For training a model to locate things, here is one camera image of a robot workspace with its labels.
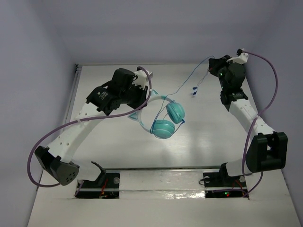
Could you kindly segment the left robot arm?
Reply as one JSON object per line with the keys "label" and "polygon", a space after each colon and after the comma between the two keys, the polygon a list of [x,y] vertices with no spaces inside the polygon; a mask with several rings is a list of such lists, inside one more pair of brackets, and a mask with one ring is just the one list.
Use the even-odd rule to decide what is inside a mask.
{"label": "left robot arm", "polygon": [[128,116],[143,109],[152,95],[152,77],[153,73],[143,67],[135,72],[116,69],[110,81],[91,91],[72,122],[52,130],[34,145],[27,171],[35,156],[57,181],[56,186],[70,184],[79,173],[80,167],[72,159],[81,143],[104,119]]}

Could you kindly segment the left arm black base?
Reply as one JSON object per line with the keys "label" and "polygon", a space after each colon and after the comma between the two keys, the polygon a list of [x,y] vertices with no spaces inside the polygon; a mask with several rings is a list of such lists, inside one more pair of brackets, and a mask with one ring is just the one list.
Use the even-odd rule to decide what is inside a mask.
{"label": "left arm black base", "polygon": [[94,180],[79,180],[74,197],[78,199],[119,199],[120,172],[107,171],[98,163],[100,174]]}

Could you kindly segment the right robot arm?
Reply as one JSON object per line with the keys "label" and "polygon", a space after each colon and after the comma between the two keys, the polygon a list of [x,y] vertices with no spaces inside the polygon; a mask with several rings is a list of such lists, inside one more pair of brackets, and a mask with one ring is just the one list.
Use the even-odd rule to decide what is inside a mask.
{"label": "right robot arm", "polygon": [[221,85],[221,103],[247,133],[242,158],[220,167],[218,179],[225,186],[231,185],[236,176],[283,169],[286,165],[287,135],[277,132],[261,118],[265,110],[256,112],[242,89],[248,57],[247,52],[241,52],[237,57],[209,59],[208,71]]}

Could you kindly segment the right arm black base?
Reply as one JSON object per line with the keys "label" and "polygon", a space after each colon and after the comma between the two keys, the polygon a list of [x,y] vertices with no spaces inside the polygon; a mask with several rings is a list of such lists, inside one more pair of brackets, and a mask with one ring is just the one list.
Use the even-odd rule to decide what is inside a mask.
{"label": "right arm black base", "polygon": [[218,172],[203,173],[203,178],[198,182],[205,189],[206,198],[247,198],[248,192],[243,175],[229,176],[226,164],[222,164]]}

